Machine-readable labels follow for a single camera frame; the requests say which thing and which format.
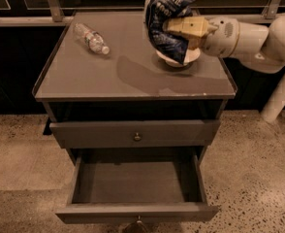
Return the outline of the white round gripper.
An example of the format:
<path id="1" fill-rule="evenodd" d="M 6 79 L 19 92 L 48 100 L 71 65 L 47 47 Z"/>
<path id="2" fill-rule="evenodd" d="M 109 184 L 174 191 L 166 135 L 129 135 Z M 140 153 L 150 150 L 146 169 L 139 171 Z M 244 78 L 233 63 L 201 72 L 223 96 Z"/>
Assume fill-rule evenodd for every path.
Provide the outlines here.
<path id="1" fill-rule="evenodd" d="M 176 17 L 165 22 L 164 31 L 188 38 L 190 50 L 202 49 L 207 55 L 229 57 L 238 41 L 239 24 L 229 17 L 210 20 L 205 17 Z"/>

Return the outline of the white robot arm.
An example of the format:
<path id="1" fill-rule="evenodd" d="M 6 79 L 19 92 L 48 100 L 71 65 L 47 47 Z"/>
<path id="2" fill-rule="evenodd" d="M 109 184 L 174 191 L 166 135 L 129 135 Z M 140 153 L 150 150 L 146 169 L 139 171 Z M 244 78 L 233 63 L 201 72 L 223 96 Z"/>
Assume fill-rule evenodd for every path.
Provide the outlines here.
<path id="1" fill-rule="evenodd" d="M 270 26 L 231 17 L 179 17 L 169 19 L 164 30 L 206 55 L 235 58 L 254 71 L 273 74 L 285 66 L 285 16 Z"/>

